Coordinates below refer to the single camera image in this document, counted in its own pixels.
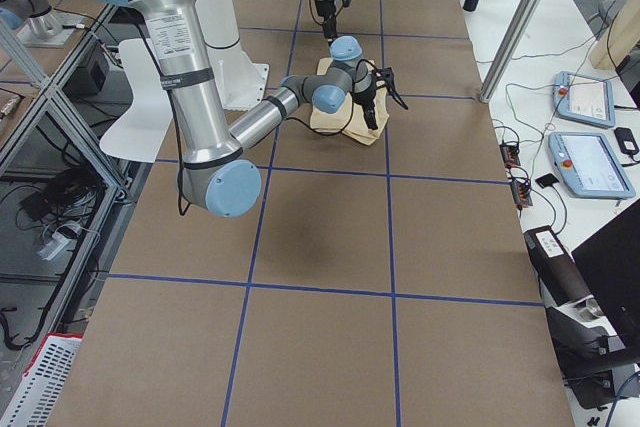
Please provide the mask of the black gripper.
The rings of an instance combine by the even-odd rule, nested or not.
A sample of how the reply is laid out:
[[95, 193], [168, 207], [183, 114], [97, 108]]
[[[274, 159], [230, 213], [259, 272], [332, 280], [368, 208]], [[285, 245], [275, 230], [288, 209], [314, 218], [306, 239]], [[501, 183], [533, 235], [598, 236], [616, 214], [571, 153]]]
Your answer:
[[336, 0], [315, 0], [316, 13], [322, 19], [322, 30], [328, 44], [337, 39]]
[[353, 87], [353, 101], [363, 108], [363, 117], [369, 130], [377, 130], [378, 124], [375, 111], [378, 74], [376, 71], [367, 72], [357, 80]]

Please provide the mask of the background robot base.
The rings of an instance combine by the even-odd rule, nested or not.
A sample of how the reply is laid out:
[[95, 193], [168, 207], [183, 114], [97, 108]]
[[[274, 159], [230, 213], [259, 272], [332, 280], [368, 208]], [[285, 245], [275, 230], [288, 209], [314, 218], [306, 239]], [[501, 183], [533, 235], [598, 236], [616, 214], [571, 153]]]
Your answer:
[[56, 11], [48, 0], [1, 0], [1, 19], [29, 47], [62, 48], [73, 32], [87, 30], [85, 18]]

